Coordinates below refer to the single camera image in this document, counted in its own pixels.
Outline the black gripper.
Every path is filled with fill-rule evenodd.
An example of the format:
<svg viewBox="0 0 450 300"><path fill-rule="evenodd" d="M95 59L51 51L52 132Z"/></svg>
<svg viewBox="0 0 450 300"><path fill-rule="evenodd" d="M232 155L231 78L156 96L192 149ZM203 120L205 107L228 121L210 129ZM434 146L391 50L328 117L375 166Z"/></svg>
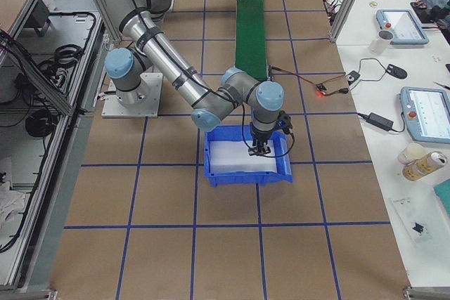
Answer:
<svg viewBox="0 0 450 300"><path fill-rule="evenodd" d="M253 110L250 122L252 147L248 148L249 156L265 156L271 153L268 140L273 132L282 130L285 135L293 136L291 116L284 110Z"/></svg>

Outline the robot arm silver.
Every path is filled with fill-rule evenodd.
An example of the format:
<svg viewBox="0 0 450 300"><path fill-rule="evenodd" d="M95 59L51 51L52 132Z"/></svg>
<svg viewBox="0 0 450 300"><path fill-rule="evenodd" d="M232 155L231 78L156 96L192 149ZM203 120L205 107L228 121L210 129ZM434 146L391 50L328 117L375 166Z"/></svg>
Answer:
<svg viewBox="0 0 450 300"><path fill-rule="evenodd" d="M281 109L284 90L279 83L257 81L236 67L224 73L217 90L203 81L153 21L168 11L172 0L105 1L119 32L134 42L137 51L163 73L192 107L191 119L201 131L212 131L238 106L248 105L252 108L249 155L269 155L268 140L275 131L293 135L290 116Z"/></svg>

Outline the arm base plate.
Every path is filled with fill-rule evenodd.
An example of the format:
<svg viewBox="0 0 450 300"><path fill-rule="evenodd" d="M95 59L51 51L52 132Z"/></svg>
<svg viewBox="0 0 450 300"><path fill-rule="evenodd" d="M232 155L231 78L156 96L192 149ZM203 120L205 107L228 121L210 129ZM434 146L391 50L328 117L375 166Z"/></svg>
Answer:
<svg viewBox="0 0 450 300"><path fill-rule="evenodd" d="M113 94L104 97L102 117L105 118L135 118L158 116L163 74L159 72L141 73L139 87L130 92L115 88L110 80L108 90Z"/></svg>

